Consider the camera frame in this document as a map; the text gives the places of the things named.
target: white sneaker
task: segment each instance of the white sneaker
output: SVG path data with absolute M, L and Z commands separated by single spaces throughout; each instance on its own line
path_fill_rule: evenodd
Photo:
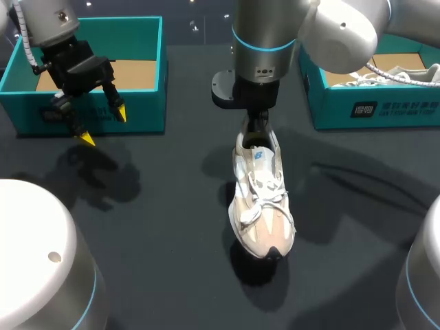
M 399 72 L 398 74 L 393 74 L 394 76 L 409 80 L 410 76 L 405 72 Z M 355 81 L 346 82 L 344 84 L 337 84 L 333 87 L 357 87 L 357 86 L 383 86 L 383 85 L 404 85 L 399 82 L 395 82 L 390 79 L 378 76 L 377 74 L 365 74 L 363 76 L 359 75 L 357 72 L 350 74 Z
M 408 70 L 403 67 L 396 66 L 390 71 L 389 74 L 393 76 L 403 78 L 405 80 L 421 81 L 423 83 L 440 83 L 440 65 L 434 64 L 429 69 L 423 70 Z M 380 85 L 405 85 L 402 82 L 386 79 L 381 76 L 377 76 L 374 73 L 365 74 L 360 76 L 358 73 L 353 72 L 350 76 L 354 77 L 356 81 L 346 82 L 344 84 L 334 85 L 334 87 L 346 87 L 346 86 L 380 86 Z
M 411 80 L 421 81 L 423 83 L 440 83 L 440 65 L 434 64 L 429 69 L 407 70 L 403 67 L 395 67 L 388 71 L 393 76 L 405 74 Z M 393 82 L 395 85 L 405 85 L 399 82 Z
M 245 120 L 233 152 L 236 188 L 229 206 L 230 222 L 250 254 L 260 259 L 279 259 L 291 250 L 296 232 L 284 186 L 280 147 L 269 124 L 260 135 L 270 148 L 244 148 L 247 133 Z

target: dark gray table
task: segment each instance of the dark gray table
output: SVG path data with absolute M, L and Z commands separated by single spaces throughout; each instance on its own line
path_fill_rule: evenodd
M 164 135 L 96 149 L 16 139 L 0 109 L 0 176 L 70 209 L 107 283 L 108 330 L 393 329 L 398 274 L 439 194 L 440 132 L 317 132 L 293 68 L 271 121 L 298 234 L 276 269 L 257 267 L 226 209 L 244 112 L 213 105 L 210 81 L 232 59 L 208 44 L 168 47 Z

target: small screw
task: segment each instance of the small screw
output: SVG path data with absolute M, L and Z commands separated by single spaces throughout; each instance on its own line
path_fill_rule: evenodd
M 58 14 L 58 19 L 62 22 L 67 22 L 69 20 L 69 17 L 66 15 L 65 12 L 60 12 Z

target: teal box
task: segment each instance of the teal box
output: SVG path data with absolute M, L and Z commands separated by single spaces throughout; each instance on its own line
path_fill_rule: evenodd
M 398 36 L 382 37 L 376 54 L 419 53 L 425 67 L 440 50 Z M 440 89 L 417 86 L 330 87 L 304 49 L 299 65 L 316 129 L 440 126 Z
M 118 90 L 126 104 L 126 123 L 116 121 L 109 112 L 102 90 L 75 99 L 72 104 L 87 130 L 92 135 L 163 132 L 168 67 L 162 17 L 80 19 L 76 37 L 88 41 L 96 56 L 111 61 L 156 61 L 154 89 Z M 33 52 L 39 61 L 40 49 Z M 50 108 L 57 91 L 35 91 L 38 81 L 20 38 L 0 82 L 0 102 L 19 135 L 67 135 L 67 127 Z

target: white cable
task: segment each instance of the white cable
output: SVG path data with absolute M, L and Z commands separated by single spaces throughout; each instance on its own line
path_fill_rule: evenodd
M 437 87 L 440 88 L 440 83 L 438 82 L 423 82 L 423 81 L 416 81 L 416 80 L 406 80 L 404 78 L 400 78 L 397 76 L 394 76 L 392 74 L 389 74 L 388 72 L 382 71 L 381 69 L 376 68 L 374 65 L 367 63 L 365 65 L 368 69 L 370 69 L 375 74 L 378 74 L 381 77 L 384 77 L 385 79 L 389 79 L 392 81 L 395 81 L 397 83 L 407 84 L 407 85 L 415 85 L 420 87 Z
M 31 66 L 38 67 L 32 50 L 30 49 L 28 29 L 26 28 L 25 17 L 23 15 L 23 11 L 21 10 L 20 2 L 19 0 L 13 0 L 13 4 L 16 11 L 16 16 L 19 19 L 21 36 L 23 37 L 23 48 L 25 49 L 27 60 Z

